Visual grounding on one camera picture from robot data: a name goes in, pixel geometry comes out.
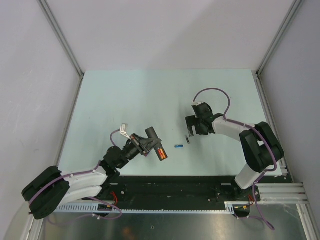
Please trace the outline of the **orange battery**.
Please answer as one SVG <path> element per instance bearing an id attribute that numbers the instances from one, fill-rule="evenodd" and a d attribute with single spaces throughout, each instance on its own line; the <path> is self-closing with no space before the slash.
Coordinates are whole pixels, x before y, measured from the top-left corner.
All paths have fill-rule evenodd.
<path id="1" fill-rule="evenodd" d="M 165 152 L 165 150 L 163 148 L 161 148 L 159 151 L 161 153 L 161 159 L 162 160 L 165 160 L 165 159 L 168 158 L 168 156 L 167 156 L 167 154 L 166 154 L 166 152 Z"/>

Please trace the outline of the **black remote control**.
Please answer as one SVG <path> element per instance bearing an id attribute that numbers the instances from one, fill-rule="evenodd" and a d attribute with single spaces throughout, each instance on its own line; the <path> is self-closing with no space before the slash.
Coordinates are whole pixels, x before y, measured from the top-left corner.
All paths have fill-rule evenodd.
<path id="1" fill-rule="evenodd" d="M 145 133 L 148 136 L 148 138 L 156 140 L 156 144 L 154 145 L 153 149 L 159 160 L 166 160 L 168 158 L 168 155 L 162 145 L 162 140 L 158 137 L 155 129 L 151 126 L 145 130 Z"/>

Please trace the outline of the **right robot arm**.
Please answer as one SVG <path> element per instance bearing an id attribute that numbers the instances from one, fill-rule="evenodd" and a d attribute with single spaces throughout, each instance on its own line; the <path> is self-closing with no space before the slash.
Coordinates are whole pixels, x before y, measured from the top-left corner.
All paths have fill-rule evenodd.
<path id="1" fill-rule="evenodd" d="M 249 189 L 267 172 L 276 171 L 277 162 L 285 153 L 270 125 L 264 121 L 248 125 L 228 119 L 221 113 L 214 114 L 206 102 L 193 102 L 194 115 L 185 118 L 188 135 L 208 136 L 218 134 L 241 143 L 245 166 L 222 192 L 242 201 Z"/>

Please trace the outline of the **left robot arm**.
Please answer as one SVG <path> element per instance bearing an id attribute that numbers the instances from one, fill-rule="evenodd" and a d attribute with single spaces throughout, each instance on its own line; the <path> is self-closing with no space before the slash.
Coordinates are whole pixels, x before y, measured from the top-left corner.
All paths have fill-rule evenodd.
<path id="1" fill-rule="evenodd" d="M 110 183 L 120 175 L 119 170 L 137 155 L 145 156 L 150 151 L 155 151 L 161 161 L 168 157 L 156 135 L 149 133 L 144 138 L 134 133 L 123 148 L 110 147 L 93 169 L 65 173 L 57 166 L 48 167 L 22 190 L 22 197 L 36 220 L 48 217 L 61 205 L 83 198 L 105 200 L 111 193 Z"/>

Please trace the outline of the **red yellow battery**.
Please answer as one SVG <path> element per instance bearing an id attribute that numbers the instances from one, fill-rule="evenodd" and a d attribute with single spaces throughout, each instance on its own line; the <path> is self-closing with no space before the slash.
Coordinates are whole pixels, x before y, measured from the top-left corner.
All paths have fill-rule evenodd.
<path id="1" fill-rule="evenodd" d="M 157 150 L 157 153 L 158 153 L 158 157 L 159 157 L 159 159 L 162 161 L 163 159 L 165 159 L 165 156 L 163 155 L 163 151 L 162 151 L 162 149 L 158 149 Z"/>

